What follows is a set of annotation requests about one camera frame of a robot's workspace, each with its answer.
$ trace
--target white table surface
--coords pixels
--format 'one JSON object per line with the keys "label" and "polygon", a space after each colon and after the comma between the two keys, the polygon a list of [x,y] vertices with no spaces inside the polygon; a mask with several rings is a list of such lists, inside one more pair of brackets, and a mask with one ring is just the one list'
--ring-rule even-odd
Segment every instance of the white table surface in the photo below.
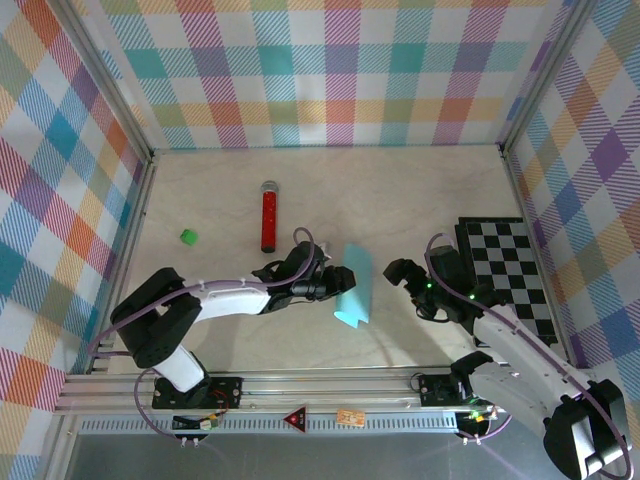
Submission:
{"label": "white table surface", "polygon": [[[276,253],[260,251],[260,185],[275,180]],[[407,292],[382,276],[397,258],[424,265],[429,238],[454,234],[460,216],[519,216],[494,146],[307,148],[208,151],[160,157],[130,270],[129,291],[172,266],[189,283],[237,279],[293,248],[308,227],[330,242],[340,264],[345,243],[374,258],[371,321],[353,329],[333,316],[334,300],[269,315],[200,322],[184,344],[210,370],[448,365],[473,351],[455,324],[416,317]],[[196,245],[181,243],[185,228]],[[128,358],[112,373],[137,371]]]}

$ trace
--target red cylinder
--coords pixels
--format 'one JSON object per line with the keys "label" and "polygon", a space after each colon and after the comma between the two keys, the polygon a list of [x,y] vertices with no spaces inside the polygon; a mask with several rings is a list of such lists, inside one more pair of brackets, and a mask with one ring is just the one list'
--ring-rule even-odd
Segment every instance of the red cylinder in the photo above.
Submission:
{"label": "red cylinder", "polygon": [[278,184],[267,181],[262,184],[262,241],[264,253],[276,251],[276,219],[278,211]]}

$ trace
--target black and white checkerboard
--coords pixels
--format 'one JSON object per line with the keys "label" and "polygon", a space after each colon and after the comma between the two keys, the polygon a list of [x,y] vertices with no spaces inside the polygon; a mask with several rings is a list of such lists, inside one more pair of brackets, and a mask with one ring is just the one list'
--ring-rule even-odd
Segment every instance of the black and white checkerboard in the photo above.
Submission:
{"label": "black and white checkerboard", "polygon": [[478,283],[493,286],[547,345],[558,339],[521,218],[460,218],[458,246]]}

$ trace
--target light blue paper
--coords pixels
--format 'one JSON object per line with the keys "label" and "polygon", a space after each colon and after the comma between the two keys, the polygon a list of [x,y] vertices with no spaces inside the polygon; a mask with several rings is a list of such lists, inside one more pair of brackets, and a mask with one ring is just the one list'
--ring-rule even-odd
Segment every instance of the light blue paper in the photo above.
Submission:
{"label": "light blue paper", "polygon": [[353,271],[356,286],[336,297],[335,317],[353,328],[358,322],[369,323],[373,295],[373,258],[362,247],[352,243],[344,247],[342,265]]}

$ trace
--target sticker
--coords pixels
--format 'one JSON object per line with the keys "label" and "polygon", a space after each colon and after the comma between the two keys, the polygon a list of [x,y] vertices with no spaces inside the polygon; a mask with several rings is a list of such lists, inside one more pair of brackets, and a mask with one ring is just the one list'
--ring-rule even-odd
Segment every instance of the sticker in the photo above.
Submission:
{"label": "sticker", "polygon": [[307,433],[307,406],[305,405],[295,412],[291,412],[284,417],[284,421],[292,427],[297,428],[302,433]]}
{"label": "sticker", "polygon": [[338,410],[336,422],[339,425],[350,425],[352,427],[364,427],[365,413],[357,410]]}

